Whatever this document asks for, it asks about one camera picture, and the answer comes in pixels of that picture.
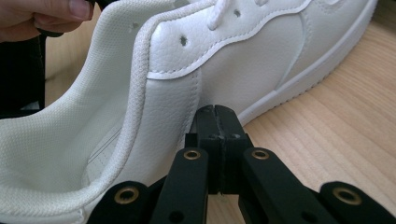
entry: shoelace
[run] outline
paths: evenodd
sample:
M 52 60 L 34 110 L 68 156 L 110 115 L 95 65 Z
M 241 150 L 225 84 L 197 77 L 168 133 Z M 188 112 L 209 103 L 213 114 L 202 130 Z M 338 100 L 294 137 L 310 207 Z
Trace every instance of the shoelace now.
M 207 19 L 207 27 L 213 31 L 219 27 L 221 18 L 227 11 L 228 6 L 232 0 L 217 0 L 211 15 Z M 268 0 L 254 0 L 257 6 L 262 7 Z

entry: black clamp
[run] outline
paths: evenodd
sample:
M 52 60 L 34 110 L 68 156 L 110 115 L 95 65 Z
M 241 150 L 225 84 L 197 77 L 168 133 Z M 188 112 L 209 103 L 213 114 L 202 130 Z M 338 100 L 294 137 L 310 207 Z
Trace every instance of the black clamp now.
M 238 194 L 246 223 L 396 223 L 360 189 L 327 183 L 309 189 L 268 149 L 253 147 L 235 113 L 206 106 L 167 177 L 150 187 L 114 186 L 88 223 L 205 223 L 207 195 Z

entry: wooden surface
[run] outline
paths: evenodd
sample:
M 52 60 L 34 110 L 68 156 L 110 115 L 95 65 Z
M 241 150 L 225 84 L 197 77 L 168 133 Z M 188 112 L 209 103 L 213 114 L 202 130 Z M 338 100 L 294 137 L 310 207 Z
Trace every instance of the wooden surface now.
M 48 41 L 47 104 L 84 63 L 96 18 Z M 311 189 L 340 180 L 396 216 L 396 2 L 380 0 L 361 42 L 314 89 L 245 126 Z M 244 223 L 235 196 L 211 196 L 208 223 Z

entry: hand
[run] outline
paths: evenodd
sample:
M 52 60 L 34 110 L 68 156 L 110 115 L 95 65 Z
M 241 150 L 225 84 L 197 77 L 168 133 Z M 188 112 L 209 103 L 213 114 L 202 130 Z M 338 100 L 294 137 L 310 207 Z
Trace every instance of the hand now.
M 42 30 L 66 33 L 92 18 L 85 0 L 0 0 L 0 43 L 33 38 Z

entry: white sneaker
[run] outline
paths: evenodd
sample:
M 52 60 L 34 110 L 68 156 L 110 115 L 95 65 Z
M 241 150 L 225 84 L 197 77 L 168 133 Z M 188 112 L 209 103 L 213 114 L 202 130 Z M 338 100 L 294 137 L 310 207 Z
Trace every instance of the white sneaker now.
M 347 55 L 376 0 L 125 0 L 70 90 L 0 121 L 0 222 L 84 223 L 111 186 L 167 174 L 197 108 L 245 124 Z

